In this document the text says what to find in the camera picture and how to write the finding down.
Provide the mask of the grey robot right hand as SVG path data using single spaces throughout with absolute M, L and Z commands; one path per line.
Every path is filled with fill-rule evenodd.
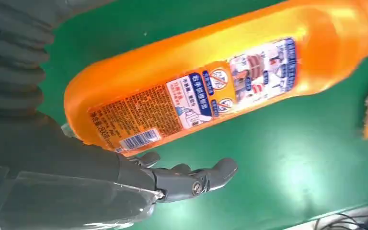
M 159 203 L 224 187 L 238 169 L 230 158 L 196 170 L 154 168 L 158 160 L 85 145 L 41 113 L 0 116 L 0 230 L 127 228 Z

